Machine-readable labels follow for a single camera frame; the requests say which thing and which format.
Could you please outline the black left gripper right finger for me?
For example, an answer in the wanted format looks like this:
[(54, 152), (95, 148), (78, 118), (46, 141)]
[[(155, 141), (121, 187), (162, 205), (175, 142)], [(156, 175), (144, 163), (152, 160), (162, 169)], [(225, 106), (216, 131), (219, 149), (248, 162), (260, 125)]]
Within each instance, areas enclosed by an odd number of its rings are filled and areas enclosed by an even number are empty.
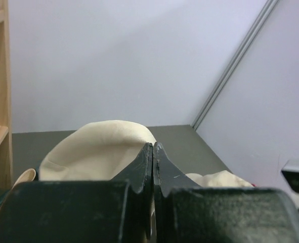
[(153, 148), (157, 242), (299, 242), (289, 196), (258, 187), (201, 187)]

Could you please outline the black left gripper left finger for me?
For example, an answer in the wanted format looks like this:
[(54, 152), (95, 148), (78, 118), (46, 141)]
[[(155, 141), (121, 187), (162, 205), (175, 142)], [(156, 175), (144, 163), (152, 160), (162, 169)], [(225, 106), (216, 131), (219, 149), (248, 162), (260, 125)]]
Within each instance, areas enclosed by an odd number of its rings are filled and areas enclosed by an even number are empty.
[(146, 242), (153, 146), (108, 181), (17, 184), (0, 208), (0, 242)]

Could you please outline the beige hat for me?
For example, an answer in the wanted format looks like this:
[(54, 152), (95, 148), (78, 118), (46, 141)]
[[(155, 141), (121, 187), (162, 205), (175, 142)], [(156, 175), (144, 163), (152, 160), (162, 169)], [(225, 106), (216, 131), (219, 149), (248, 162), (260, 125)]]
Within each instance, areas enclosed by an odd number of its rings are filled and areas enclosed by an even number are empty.
[(108, 181), (155, 138), (143, 125), (122, 120), (87, 124), (56, 145), (42, 160), (38, 181)]

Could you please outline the cream bucket hat chili embroidery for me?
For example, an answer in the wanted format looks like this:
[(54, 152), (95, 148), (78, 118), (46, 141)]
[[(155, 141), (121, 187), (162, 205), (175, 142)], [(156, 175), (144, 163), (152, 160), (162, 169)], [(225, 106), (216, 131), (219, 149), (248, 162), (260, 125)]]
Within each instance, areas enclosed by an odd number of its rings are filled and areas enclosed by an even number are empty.
[(205, 176), (197, 173), (187, 173), (186, 176), (201, 187), (254, 187), (226, 170)]

